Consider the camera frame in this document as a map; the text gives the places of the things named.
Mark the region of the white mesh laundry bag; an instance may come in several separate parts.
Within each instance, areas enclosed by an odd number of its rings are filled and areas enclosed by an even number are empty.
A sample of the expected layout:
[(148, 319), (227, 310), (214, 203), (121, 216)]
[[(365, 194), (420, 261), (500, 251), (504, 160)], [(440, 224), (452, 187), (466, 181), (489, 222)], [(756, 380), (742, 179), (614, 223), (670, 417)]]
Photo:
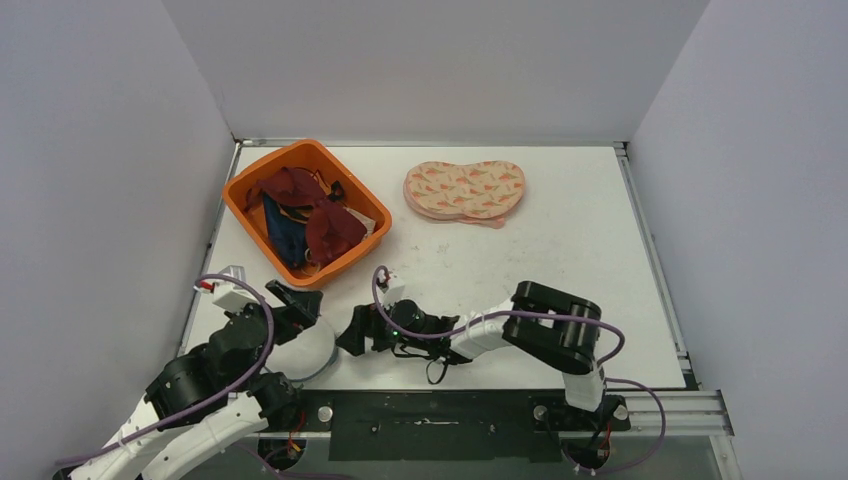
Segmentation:
[(316, 379), (339, 357), (336, 331), (325, 320), (319, 320), (294, 340), (277, 346), (266, 360), (265, 373), (283, 373), (295, 384)]

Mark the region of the navy blue bra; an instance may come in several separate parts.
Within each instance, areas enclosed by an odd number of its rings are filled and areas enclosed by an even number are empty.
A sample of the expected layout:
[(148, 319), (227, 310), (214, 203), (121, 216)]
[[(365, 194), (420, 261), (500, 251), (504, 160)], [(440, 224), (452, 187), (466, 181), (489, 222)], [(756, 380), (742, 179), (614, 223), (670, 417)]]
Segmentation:
[(306, 263), (305, 225), (286, 217), (280, 205), (269, 195), (262, 195), (268, 238), (277, 257), (289, 269), (300, 269)]

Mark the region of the maroon bra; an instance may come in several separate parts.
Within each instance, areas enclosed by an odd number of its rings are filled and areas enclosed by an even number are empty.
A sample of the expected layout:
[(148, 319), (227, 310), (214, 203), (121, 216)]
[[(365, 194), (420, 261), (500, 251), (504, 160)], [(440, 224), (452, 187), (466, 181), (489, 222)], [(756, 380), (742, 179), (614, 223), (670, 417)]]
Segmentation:
[(325, 190), (316, 172), (283, 167), (248, 189), (246, 207), (263, 207), (263, 194), (275, 200), (286, 217), (305, 225), (305, 265), (327, 266), (365, 239), (366, 229), (346, 210), (346, 194), (338, 181)]

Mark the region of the orange plastic tub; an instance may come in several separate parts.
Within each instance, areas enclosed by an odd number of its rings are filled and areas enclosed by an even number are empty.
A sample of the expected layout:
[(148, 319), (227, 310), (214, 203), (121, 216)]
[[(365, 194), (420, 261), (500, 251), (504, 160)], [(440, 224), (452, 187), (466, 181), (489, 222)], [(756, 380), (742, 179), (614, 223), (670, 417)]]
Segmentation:
[(319, 289), (375, 250), (388, 208), (324, 145), (299, 140), (247, 166), (222, 198), (291, 286)]

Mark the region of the floral padded bra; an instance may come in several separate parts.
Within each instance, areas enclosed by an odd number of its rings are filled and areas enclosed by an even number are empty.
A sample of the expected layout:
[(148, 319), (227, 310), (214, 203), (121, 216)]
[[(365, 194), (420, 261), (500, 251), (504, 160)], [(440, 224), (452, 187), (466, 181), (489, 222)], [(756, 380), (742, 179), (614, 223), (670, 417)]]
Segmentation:
[(407, 205), (430, 220), (499, 229), (526, 187), (523, 170), (508, 161), (430, 161), (407, 172), (403, 193)]

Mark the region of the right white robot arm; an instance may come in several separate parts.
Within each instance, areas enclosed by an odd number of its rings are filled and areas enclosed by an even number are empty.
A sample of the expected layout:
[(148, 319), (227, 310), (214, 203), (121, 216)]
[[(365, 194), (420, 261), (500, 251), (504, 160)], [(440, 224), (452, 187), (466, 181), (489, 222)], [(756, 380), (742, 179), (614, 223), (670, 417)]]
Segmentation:
[(622, 406), (606, 394), (606, 359), (596, 353), (605, 328), (600, 307), (587, 299), (522, 281), (509, 299), (483, 313), (438, 316), (405, 297), (399, 280), (377, 281), (373, 296), (354, 308), (335, 341), (354, 357), (389, 351), (448, 369), (515, 347), (561, 373), (565, 414), (575, 427), (604, 431)]

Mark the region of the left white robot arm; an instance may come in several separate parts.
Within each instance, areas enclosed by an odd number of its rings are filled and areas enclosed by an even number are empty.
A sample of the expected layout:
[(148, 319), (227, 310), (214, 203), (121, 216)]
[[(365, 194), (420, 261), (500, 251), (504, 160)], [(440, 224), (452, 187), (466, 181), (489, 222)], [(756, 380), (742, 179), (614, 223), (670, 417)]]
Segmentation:
[(179, 479), (250, 434), (304, 425), (299, 389), (264, 367), (274, 347), (316, 324), (322, 292), (272, 280), (265, 288), (282, 303), (272, 307), (230, 275), (206, 274), (194, 283), (196, 291), (213, 295), (226, 287), (240, 297), (225, 307), (225, 325), (169, 361), (107, 443), (60, 461), (55, 478)]

